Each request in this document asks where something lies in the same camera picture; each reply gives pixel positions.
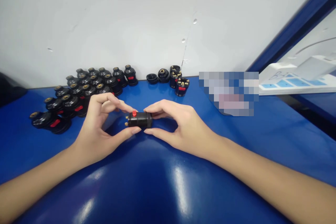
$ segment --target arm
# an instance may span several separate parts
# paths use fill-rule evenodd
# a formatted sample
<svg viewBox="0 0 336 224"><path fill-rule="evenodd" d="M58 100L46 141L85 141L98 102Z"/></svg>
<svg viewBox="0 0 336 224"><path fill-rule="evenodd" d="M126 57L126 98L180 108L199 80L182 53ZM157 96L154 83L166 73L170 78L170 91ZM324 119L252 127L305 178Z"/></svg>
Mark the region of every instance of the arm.
<svg viewBox="0 0 336 224"><path fill-rule="evenodd" d="M101 127L115 109L134 109L112 93L94 95L76 141L64 151L34 169L0 185L0 224L11 223L58 183L111 154L122 142L138 133L139 127L122 130L115 136Z"/></svg>
<svg viewBox="0 0 336 224"><path fill-rule="evenodd" d="M145 109L154 119L173 117L170 133L146 129L173 147L209 160L243 181L294 223L334 223L336 188L255 154L215 134L186 105L162 100Z"/></svg>

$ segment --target hand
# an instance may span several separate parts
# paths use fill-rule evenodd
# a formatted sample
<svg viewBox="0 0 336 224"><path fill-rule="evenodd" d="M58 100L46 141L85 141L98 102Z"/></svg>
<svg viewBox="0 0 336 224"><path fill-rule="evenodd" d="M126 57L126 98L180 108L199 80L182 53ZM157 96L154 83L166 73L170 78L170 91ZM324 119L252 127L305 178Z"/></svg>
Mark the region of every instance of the hand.
<svg viewBox="0 0 336 224"><path fill-rule="evenodd" d="M81 168L102 160L126 139L141 131L139 127L129 127L115 136L103 131L101 129L103 123L108 114L114 110L132 112L134 109L112 93L96 94L91 97L83 126L76 141L69 147L74 160L78 161Z"/></svg>
<svg viewBox="0 0 336 224"><path fill-rule="evenodd" d="M161 100L148 106L144 111L153 113L153 119L172 117L178 124L174 133L159 128L149 128L145 129L146 134L154 135L174 148L200 158L211 155L215 144L221 138L201 120L191 106Z"/></svg>

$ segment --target forearm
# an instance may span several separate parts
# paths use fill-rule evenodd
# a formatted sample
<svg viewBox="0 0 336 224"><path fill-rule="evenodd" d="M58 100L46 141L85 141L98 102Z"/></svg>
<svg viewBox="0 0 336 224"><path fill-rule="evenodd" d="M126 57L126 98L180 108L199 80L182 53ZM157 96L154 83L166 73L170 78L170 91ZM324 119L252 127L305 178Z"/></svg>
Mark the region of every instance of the forearm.
<svg viewBox="0 0 336 224"><path fill-rule="evenodd" d="M336 188L255 154L229 139L207 158L243 181L294 223L334 223Z"/></svg>
<svg viewBox="0 0 336 224"><path fill-rule="evenodd" d="M51 188L81 167L66 149L0 186L0 224L11 223Z"/></svg>

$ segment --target person's left hand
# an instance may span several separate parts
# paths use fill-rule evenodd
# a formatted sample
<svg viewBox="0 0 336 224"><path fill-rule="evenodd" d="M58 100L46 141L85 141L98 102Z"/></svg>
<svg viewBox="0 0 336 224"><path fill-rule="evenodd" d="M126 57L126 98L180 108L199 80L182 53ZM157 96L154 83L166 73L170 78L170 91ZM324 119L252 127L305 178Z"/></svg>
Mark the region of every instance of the person's left hand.
<svg viewBox="0 0 336 224"><path fill-rule="evenodd" d="M132 112L131 106L116 98L112 93L91 96L83 126L76 141L68 148L80 168L96 163L111 154L122 142L141 131L139 127L128 127L115 136L103 131L102 125L114 110Z"/></svg>

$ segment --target brass screw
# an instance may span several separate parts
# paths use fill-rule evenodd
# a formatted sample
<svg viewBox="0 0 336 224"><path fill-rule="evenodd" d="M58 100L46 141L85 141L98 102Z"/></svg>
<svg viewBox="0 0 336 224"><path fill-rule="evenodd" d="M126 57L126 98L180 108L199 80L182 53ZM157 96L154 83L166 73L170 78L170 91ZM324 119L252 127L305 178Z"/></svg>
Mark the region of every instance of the brass screw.
<svg viewBox="0 0 336 224"><path fill-rule="evenodd" d="M37 115L37 112L32 113L29 117L34 117Z"/></svg>

